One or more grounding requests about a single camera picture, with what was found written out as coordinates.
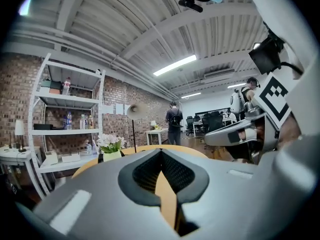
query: white shelving unit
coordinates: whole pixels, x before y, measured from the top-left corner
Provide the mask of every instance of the white shelving unit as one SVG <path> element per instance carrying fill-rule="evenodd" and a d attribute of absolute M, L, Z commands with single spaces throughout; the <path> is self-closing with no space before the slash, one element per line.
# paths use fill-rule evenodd
<path fill-rule="evenodd" d="M 35 152 L 34 137 L 43 136 L 44 149 L 47 151 L 46 136 L 57 136 L 57 135 L 80 135 L 80 134 L 96 134 L 102 135 L 102 104 L 103 104 L 103 86 L 105 80 L 105 70 L 102 70 L 100 74 L 95 72 L 81 69 L 78 67 L 65 65 L 55 61 L 50 61 L 51 54 L 48 53 L 45 57 L 38 74 L 36 76 L 32 94 L 29 101 L 28 111 L 28 140 L 31 149 L 31 157 L 33 166 L 35 168 L 36 175 L 43 188 L 45 195 L 49 195 L 50 192 L 47 185 L 44 182 L 44 173 L 59 172 L 69 169 L 79 168 L 90 160 L 94 159 L 92 156 L 83 156 L 80 161 L 62 163 L 59 161 L 57 164 L 48 165 L 46 161 L 39 167 L 38 160 Z M 68 96 L 61 94 L 44 93 L 43 91 L 37 91 L 40 83 L 41 76 L 44 72 L 45 67 L 48 66 L 49 76 L 52 81 L 64 82 L 67 77 L 71 79 L 71 87 L 78 88 L 81 90 L 91 91 L 92 98 L 82 98 L 77 96 Z M 98 99 L 94 99 L 95 88 L 100 83 Z M 48 108 L 64 108 L 68 110 L 88 110 L 93 113 L 94 106 L 98 105 L 98 128 L 95 129 L 73 129 L 73 130 L 34 130 L 33 129 L 33 112 L 35 107 L 35 100 L 40 99 L 44 102 L 45 107 L 43 110 L 43 122 L 45 117 L 45 109 Z M 41 199 L 45 198 L 43 192 L 38 192 Z"/>

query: fluorescent light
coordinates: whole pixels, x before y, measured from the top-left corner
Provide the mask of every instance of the fluorescent light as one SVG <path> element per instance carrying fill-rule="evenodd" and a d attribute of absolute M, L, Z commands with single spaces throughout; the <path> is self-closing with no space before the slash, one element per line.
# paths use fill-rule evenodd
<path fill-rule="evenodd" d="M 233 88 L 233 87 L 238 87 L 238 86 L 244 86 L 246 83 L 239 83 L 239 84 L 235 84 L 235 85 L 230 85 L 228 86 L 228 89 L 229 88 Z"/>
<path fill-rule="evenodd" d="M 192 97 L 192 96 L 196 96 L 196 95 L 200 95 L 200 94 L 201 94 L 201 92 L 198 92 L 198 93 L 191 94 L 191 95 L 188 95 L 188 96 L 183 96 L 183 97 L 181 97 L 181 99 Z"/>
<path fill-rule="evenodd" d="M 31 2 L 31 0 L 24 0 L 23 4 L 20 6 L 19 14 L 21 16 L 28 15 L 30 2 Z"/>
<path fill-rule="evenodd" d="M 257 49 L 261 45 L 260 42 L 255 42 L 253 45 L 253 49 Z"/>
<path fill-rule="evenodd" d="M 177 67 L 180 67 L 180 66 L 182 66 L 184 64 L 187 64 L 187 63 L 190 63 L 190 62 L 193 62 L 193 61 L 196 61 L 196 60 L 197 60 L 196 55 L 192 55 L 190 57 L 187 57 L 187 58 L 184 58 L 182 60 L 179 60 L 179 61 L 177 61 L 177 62 L 175 62 L 175 63 L 173 63 L 173 64 L 171 64 L 169 66 L 166 66 L 166 67 L 158 70 L 157 72 L 154 72 L 153 74 L 158 77 L 158 76 L 160 76 L 160 75 L 162 75 L 162 74 L 164 74 L 164 73 L 166 73 L 166 72 L 168 72 L 170 70 L 174 70 Z"/>

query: brick wall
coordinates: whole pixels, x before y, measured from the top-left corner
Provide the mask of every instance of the brick wall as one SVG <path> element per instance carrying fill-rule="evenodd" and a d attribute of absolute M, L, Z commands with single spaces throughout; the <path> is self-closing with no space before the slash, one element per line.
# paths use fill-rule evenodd
<path fill-rule="evenodd" d="M 17 53 L 4 53 L 0 60 L 0 145 L 9 144 L 10 135 L 15 131 L 15 121 L 23 120 L 25 123 L 24 143 L 28 145 L 27 121 L 29 110 L 29 98 L 32 88 L 43 59 L 36 56 L 22 55 Z M 42 79 L 48 77 L 48 71 L 45 70 Z M 83 90 L 73 90 L 80 97 L 91 97 L 91 92 Z M 121 82 L 117 79 L 106 77 L 103 87 L 103 99 L 106 105 L 123 104 L 131 105 L 133 103 L 145 103 L 148 105 L 147 117 L 134 122 L 136 145 L 143 146 L 147 144 L 145 132 L 150 130 L 150 122 L 155 120 L 159 126 L 167 127 L 165 123 L 166 111 L 169 108 L 169 102 L 154 94 L 144 91 L 140 88 Z M 53 124 L 55 127 L 61 127 L 63 116 L 67 114 L 66 109 L 47 108 L 45 113 L 45 122 Z M 81 114 L 87 111 L 72 110 L 73 129 L 79 128 Z M 43 103 L 40 101 L 33 112 L 33 123 L 41 123 L 43 114 Z M 94 122 L 98 123 L 97 113 L 94 113 Z M 113 131 L 117 136 L 124 137 L 128 147 L 133 147 L 132 122 L 126 115 L 110 114 L 102 116 L 103 132 L 110 134 Z M 90 135 L 69 135 L 69 136 L 48 136 L 46 144 L 48 150 L 55 149 L 58 153 L 67 153 L 84 148 L 86 140 Z M 167 139 L 167 134 L 161 136 L 162 140 Z M 152 139 L 154 144 L 158 143 L 157 137 Z M 34 144 L 42 147 L 42 138 L 36 136 Z"/>

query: ceiling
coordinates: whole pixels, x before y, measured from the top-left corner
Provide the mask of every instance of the ceiling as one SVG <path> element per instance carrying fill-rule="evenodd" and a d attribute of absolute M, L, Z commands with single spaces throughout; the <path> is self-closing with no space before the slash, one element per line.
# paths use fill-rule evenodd
<path fill-rule="evenodd" d="M 18 17 L 7 41 L 24 45 L 26 54 L 56 51 L 97 63 L 168 100 L 220 92 L 259 74 L 248 52 L 267 30 L 252 0 L 198 2 L 202 13 L 178 1 L 32 0 L 29 15 Z M 197 60 L 153 75 L 191 55 Z M 223 69 L 235 73 L 203 81 L 206 73 Z"/>

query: table lamp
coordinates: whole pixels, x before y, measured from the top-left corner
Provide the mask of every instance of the table lamp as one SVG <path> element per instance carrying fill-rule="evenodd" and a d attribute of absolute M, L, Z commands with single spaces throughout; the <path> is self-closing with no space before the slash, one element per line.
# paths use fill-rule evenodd
<path fill-rule="evenodd" d="M 155 128 L 155 126 L 157 125 L 156 121 L 155 120 L 152 120 L 150 125 L 153 127 L 153 129 Z"/>
<path fill-rule="evenodd" d="M 19 152 L 25 152 L 25 151 L 27 151 L 27 150 L 24 148 L 25 127 L 24 127 L 24 122 L 23 122 L 22 120 L 16 120 L 16 121 L 15 121 L 14 135 L 20 136 L 20 148 L 19 148 Z"/>
<path fill-rule="evenodd" d="M 133 144 L 134 144 L 134 151 L 137 153 L 136 148 L 136 135 L 135 135 L 135 124 L 134 120 L 143 119 L 147 116 L 148 107 L 143 103 L 136 103 L 131 105 L 126 114 L 128 118 L 132 120 L 132 131 L 133 131 Z"/>

